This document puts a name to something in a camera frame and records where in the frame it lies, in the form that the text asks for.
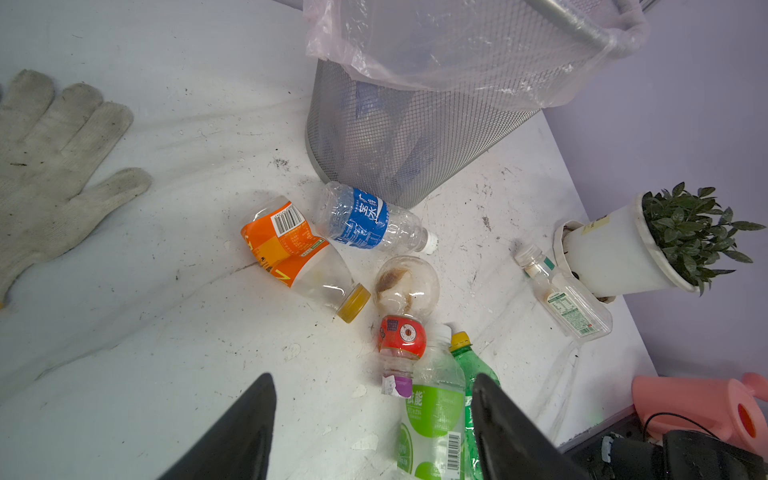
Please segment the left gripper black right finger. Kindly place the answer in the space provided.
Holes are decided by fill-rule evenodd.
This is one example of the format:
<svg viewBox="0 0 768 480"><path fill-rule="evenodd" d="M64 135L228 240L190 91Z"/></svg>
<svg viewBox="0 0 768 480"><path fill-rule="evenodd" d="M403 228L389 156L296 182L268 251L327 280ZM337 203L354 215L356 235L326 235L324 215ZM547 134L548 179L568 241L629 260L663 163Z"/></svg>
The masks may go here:
<svg viewBox="0 0 768 480"><path fill-rule="evenodd" d="M485 479L567 480L588 474L560 453L487 375L472 393L474 435Z"/></svg>

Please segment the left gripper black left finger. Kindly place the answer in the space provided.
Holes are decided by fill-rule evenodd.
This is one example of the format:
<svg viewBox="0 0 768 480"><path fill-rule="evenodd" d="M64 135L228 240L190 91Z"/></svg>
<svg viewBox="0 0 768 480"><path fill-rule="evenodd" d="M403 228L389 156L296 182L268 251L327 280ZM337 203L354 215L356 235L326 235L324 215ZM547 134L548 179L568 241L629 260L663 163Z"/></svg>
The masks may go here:
<svg viewBox="0 0 768 480"><path fill-rule="evenodd" d="M273 378L264 373L162 477L265 479L276 405Z"/></svg>

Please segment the green label red cap bottle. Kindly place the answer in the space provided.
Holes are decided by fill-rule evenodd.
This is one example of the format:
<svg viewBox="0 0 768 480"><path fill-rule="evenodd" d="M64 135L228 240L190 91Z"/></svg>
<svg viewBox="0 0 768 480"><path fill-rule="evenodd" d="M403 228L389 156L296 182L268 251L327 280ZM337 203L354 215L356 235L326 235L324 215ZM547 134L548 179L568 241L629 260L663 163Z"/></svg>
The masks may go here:
<svg viewBox="0 0 768 480"><path fill-rule="evenodd" d="M404 401L397 467L417 479L464 477L466 381L450 352L452 330L426 328L427 347L414 367L413 393Z"/></svg>

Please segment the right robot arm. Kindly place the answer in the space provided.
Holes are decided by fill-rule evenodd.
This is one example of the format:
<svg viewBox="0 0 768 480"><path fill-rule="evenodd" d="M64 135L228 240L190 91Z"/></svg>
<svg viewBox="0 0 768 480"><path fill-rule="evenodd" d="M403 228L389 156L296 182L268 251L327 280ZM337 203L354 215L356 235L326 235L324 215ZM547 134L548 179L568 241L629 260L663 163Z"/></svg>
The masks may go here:
<svg viewBox="0 0 768 480"><path fill-rule="evenodd" d="M707 433L676 430L652 441L631 413L599 425L561 451L591 479L765 479L762 457Z"/></svg>

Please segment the grey bin with plastic liner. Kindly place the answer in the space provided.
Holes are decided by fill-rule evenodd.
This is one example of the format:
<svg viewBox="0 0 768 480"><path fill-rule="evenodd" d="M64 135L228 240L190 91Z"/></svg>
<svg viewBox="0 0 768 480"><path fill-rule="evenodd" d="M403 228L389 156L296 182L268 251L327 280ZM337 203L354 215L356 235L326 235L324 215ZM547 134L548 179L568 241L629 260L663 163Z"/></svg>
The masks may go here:
<svg viewBox="0 0 768 480"><path fill-rule="evenodd" d="M410 208L645 43L637 1L307 1L309 159Z"/></svg>

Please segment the clear bottle green cap right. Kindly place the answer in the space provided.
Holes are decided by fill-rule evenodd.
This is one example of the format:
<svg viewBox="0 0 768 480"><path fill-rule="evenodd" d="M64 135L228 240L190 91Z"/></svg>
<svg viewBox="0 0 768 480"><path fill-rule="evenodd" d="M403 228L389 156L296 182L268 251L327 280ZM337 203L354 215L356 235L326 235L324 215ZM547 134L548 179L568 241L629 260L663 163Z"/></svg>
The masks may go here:
<svg viewBox="0 0 768 480"><path fill-rule="evenodd" d="M613 318L604 304L541 249L518 243L513 258L529 278L536 299L567 335L583 344L611 333Z"/></svg>

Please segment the red cap purple label bottle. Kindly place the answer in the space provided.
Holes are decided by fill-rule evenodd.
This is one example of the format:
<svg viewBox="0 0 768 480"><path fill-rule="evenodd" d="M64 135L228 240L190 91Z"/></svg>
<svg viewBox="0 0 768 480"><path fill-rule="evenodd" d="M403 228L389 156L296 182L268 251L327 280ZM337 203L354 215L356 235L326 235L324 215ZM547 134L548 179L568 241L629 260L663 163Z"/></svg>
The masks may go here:
<svg viewBox="0 0 768 480"><path fill-rule="evenodd" d="M401 399L413 395L414 367L426 346L426 331L418 320L398 315L388 315L381 320L378 351L385 395Z"/></svg>

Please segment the yellow cap round bottle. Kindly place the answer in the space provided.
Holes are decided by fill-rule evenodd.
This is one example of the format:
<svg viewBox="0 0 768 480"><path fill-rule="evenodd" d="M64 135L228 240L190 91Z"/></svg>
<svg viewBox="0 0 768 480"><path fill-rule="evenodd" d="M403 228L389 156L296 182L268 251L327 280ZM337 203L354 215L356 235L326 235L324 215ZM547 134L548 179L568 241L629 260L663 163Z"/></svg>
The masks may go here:
<svg viewBox="0 0 768 480"><path fill-rule="evenodd" d="M374 301L381 316L404 316L426 322L440 296L437 272L415 256L387 260L375 281Z"/></svg>

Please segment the orange label bottle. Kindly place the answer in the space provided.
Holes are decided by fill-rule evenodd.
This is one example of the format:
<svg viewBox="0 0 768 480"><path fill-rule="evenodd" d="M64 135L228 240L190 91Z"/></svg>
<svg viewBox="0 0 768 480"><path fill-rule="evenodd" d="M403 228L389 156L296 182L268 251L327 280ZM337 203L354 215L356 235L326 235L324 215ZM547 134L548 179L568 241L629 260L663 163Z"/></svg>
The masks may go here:
<svg viewBox="0 0 768 480"><path fill-rule="evenodd" d="M242 227L241 236L264 271L346 323L357 318L371 297L337 249L284 196L262 206Z"/></svg>

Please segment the pink watering can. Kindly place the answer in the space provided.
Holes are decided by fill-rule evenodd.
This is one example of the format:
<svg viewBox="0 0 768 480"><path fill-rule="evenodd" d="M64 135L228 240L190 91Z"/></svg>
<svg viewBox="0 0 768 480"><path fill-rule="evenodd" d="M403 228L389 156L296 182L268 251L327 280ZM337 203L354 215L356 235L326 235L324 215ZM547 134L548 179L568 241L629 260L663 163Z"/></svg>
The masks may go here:
<svg viewBox="0 0 768 480"><path fill-rule="evenodd" d="M767 421L758 405L767 400L767 378L758 373L728 380L637 376L632 399L655 440L673 430L696 430L767 456Z"/></svg>

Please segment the lying blue label bottle top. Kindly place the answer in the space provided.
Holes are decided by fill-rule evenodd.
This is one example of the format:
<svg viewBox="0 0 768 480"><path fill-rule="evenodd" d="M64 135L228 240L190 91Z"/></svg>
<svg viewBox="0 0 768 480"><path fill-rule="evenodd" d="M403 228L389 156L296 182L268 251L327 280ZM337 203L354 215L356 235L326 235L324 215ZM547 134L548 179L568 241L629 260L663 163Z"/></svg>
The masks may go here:
<svg viewBox="0 0 768 480"><path fill-rule="evenodd" d="M439 242L413 212L337 181L323 187L312 221L325 238L393 255L432 254Z"/></svg>

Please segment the potted green plant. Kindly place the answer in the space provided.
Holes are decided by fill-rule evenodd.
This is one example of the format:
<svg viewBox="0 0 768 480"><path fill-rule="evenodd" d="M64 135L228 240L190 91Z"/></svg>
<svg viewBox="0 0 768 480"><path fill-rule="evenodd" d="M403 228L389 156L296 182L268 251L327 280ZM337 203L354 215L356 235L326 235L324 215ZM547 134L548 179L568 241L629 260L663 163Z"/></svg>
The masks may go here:
<svg viewBox="0 0 768 480"><path fill-rule="evenodd" d="M736 220L713 187L692 193L681 182L589 223L563 223L553 248L556 263L600 300L670 288L701 295L732 272L715 266L720 258L752 262L736 235L764 228Z"/></svg>

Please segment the white work glove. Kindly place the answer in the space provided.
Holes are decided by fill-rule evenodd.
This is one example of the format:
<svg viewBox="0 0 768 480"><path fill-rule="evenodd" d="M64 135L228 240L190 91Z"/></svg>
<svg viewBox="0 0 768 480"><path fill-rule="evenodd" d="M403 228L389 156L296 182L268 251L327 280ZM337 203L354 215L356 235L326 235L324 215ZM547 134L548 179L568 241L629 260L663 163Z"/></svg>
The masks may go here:
<svg viewBox="0 0 768 480"><path fill-rule="evenodd" d="M96 88L61 93L50 77L19 72L1 100L1 292L29 267L80 244L111 212L146 192L151 176L126 168L88 182L133 122Z"/></svg>

